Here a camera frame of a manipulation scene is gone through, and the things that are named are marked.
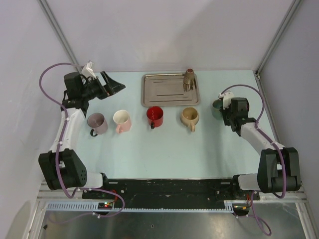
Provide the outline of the green ceramic mug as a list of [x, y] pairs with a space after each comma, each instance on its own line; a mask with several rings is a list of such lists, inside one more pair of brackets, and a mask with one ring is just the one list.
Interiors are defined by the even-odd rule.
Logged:
[[212, 106], [211, 106], [212, 115], [217, 120], [221, 120], [222, 119], [222, 113], [220, 111], [222, 109], [222, 107], [223, 107], [223, 101], [220, 100], [220, 99], [215, 100], [212, 103]]

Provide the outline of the pink ceramic mug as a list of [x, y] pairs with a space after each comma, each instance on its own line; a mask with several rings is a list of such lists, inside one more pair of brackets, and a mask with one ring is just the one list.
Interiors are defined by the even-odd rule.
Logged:
[[132, 122], [130, 114], [126, 110], [116, 111], [113, 115], [113, 121], [117, 125], [116, 133], [121, 134], [131, 129]]

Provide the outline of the beige ceramic mug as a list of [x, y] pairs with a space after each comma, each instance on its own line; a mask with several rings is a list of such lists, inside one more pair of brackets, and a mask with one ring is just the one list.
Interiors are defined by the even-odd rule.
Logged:
[[180, 121], [191, 132], [195, 132], [195, 126], [199, 122], [199, 113], [193, 107], [184, 108], [180, 114]]

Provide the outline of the mauve ceramic cup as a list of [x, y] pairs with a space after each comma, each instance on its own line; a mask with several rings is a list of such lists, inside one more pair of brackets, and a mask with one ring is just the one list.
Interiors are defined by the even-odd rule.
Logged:
[[108, 124], [101, 113], [91, 114], [87, 119], [87, 124], [91, 128], [90, 135], [96, 137], [106, 133]]

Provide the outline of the red ceramic mug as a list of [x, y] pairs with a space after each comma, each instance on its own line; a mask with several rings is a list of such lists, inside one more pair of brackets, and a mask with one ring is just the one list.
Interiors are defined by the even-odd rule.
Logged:
[[147, 119], [151, 129], [160, 127], [163, 124], [163, 109], [158, 106], [153, 106], [147, 110]]

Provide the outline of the brown ceramic cup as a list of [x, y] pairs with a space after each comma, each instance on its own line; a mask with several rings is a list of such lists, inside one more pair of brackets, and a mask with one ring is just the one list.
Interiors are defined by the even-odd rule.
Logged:
[[195, 74], [192, 68], [188, 68], [184, 74], [183, 85], [186, 92], [193, 89]]

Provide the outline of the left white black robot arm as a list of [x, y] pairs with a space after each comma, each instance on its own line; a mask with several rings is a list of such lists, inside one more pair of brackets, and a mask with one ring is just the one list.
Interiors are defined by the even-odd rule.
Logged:
[[106, 175], [88, 172], [76, 153], [76, 145], [89, 101], [103, 100], [126, 86], [113, 80], [105, 71], [95, 77], [72, 72], [64, 76], [64, 83], [66, 90], [62, 102], [58, 103], [61, 123], [52, 147], [38, 158], [41, 171], [50, 190], [93, 188], [98, 198], [107, 198], [111, 187], [106, 183]]

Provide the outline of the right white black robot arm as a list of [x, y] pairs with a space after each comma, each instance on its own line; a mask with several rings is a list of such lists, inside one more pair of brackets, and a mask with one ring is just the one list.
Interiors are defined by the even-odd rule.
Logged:
[[257, 120], [249, 117], [250, 107], [246, 98], [223, 96], [219, 103], [224, 124], [246, 140], [260, 156], [257, 173], [233, 177], [235, 184], [230, 187], [231, 196], [241, 200], [248, 191], [260, 191], [283, 198], [286, 192], [299, 190], [298, 151], [272, 140], [259, 127]]

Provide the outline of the metal serving tray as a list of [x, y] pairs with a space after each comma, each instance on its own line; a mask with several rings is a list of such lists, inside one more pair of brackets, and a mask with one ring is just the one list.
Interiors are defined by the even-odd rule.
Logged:
[[142, 77], [141, 103], [144, 107], [195, 106], [200, 103], [198, 80], [190, 90], [183, 83], [183, 73], [146, 74]]

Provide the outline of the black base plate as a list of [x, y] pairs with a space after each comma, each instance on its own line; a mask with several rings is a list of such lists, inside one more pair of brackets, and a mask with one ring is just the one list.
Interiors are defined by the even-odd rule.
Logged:
[[113, 200], [126, 209], [215, 210], [224, 209], [227, 200], [260, 199], [251, 193], [232, 179], [110, 179], [103, 192], [84, 192], [82, 198]]

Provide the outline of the left aluminium frame post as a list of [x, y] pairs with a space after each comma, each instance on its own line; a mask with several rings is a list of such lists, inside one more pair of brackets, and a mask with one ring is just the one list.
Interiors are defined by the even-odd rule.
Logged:
[[64, 49], [69, 61], [75, 65], [74, 68], [77, 72], [81, 72], [80, 64], [72, 50], [71, 45], [69, 44], [53, 10], [51, 9], [47, 0], [37, 0], [39, 6], [41, 7], [47, 21], [49, 22], [53, 32], [55, 33], [58, 41], [60, 42], [62, 48]]

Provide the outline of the aluminium frame post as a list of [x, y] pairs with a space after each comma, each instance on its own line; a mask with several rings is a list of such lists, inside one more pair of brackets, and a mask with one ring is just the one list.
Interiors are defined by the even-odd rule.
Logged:
[[288, 8], [288, 11], [286, 12], [282, 22], [280, 23], [274, 37], [272, 38], [272, 41], [270, 45], [268, 46], [264, 56], [262, 57], [255, 73], [256, 75], [260, 75], [261, 72], [263, 71], [265, 65], [271, 58], [272, 54], [274, 53], [275, 49], [279, 45], [282, 37], [284, 36], [284, 33], [287, 31], [289, 25], [291, 24], [293, 18], [297, 14], [299, 8], [301, 7], [303, 0], [293, 0], [291, 5]]
[[37, 0], [39, 6], [41, 7], [47, 21], [49, 22], [53, 32], [55, 33], [58, 41], [60, 42], [62, 48], [64, 49], [69, 61], [75, 65], [74, 68], [77, 72], [81, 72], [80, 64], [72, 50], [71, 45], [69, 44], [53, 10], [51, 9], [47, 0]]

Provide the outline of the right aluminium frame post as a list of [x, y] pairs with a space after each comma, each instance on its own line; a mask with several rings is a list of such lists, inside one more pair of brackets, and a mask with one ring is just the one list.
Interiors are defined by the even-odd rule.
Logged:
[[282, 22], [280, 23], [274, 37], [272, 38], [272, 41], [270, 45], [268, 46], [264, 56], [262, 57], [255, 73], [256, 75], [260, 75], [261, 72], [263, 71], [265, 65], [271, 58], [272, 54], [274, 53], [275, 49], [279, 45], [282, 37], [284, 36], [284, 33], [287, 31], [289, 25], [291, 24], [293, 18], [297, 14], [299, 8], [301, 7], [303, 0], [293, 0], [291, 5], [288, 8], [288, 11], [286, 12]]

